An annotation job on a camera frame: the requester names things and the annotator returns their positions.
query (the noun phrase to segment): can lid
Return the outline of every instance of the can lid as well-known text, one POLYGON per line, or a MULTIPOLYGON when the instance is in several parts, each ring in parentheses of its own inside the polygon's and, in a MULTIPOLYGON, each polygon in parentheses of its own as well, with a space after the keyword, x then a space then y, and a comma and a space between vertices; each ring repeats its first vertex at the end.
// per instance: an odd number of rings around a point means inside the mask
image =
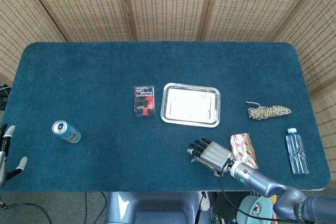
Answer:
POLYGON ((296 128, 289 128, 289 129, 287 130, 287 132, 288 132, 288 133, 296 133, 297 131, 296 131, 296 128))
POLYGON ((56 135, 62 135, 67 131, 67 129, 68 129, 67 122, 59 120, 53 124, 52 132, 54 132, 56 135))

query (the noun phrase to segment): bottle cap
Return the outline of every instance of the bottle cap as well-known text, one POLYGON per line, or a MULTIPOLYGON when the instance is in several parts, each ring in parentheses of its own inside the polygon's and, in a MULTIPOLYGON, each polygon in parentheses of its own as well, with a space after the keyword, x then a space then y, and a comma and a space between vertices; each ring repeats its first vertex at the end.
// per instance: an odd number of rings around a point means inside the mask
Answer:
POLYGON ((297 133, 296 128, 289 128, 287 130, 288 133, 297 133))

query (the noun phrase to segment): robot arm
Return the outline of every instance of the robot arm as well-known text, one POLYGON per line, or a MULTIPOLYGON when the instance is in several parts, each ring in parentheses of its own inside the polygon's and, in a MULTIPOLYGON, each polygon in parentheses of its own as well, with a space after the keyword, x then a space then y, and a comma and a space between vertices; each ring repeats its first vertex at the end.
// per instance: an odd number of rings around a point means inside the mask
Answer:
POLYGON ((324 224, 335 223, 336 199, 327 197, 307 198, 300 190, 282 185, 241 161, 235 161, 233 154, 221 145, 202 138, 191 144, 187 151, 198 161, 210 168, 215 176, 230 171, 231 176, 249 186, 264 197, 280 195, 273 206, 274 212, 281 218, 298 220, 299 223, 321 221, 324 224))
POLYGON ((7 180, 10 180, 14 176, 20 174, 26 166, 27 157, 23 157, 19 165, 12 171, 7 172, 7 157, 10 147, 10 140, 12 139, 15 131, 15 126, 11 126, 5 133, 7 124, 0 127, 0 188, 2 188, 7 180))

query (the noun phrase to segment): coiled rope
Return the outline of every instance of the coiled rope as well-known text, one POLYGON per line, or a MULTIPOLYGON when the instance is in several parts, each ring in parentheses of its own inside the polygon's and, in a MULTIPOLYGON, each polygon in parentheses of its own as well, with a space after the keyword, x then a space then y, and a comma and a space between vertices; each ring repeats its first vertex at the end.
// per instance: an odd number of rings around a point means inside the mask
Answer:
POLYGON ((283 106, 279 106, 279 105, 265 107, 265 106, 261 106, 257 102, 246 102, 246 103, 255 104, 259 106, 257 108, 247 109, 248 117, 254 120, 274 118, 276 116, 282 116, 282 115, 287 115, 291 113, 290 109, 283 107, 283 106))

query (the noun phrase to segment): small box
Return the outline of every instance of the small box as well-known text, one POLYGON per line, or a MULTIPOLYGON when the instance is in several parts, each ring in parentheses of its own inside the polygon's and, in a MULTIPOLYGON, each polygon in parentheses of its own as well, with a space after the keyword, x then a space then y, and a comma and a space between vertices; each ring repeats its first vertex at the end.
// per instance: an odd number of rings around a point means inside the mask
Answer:
POLYGON ((137 117, 155 116, 154 86, 134 87, 134 112, 137 117))

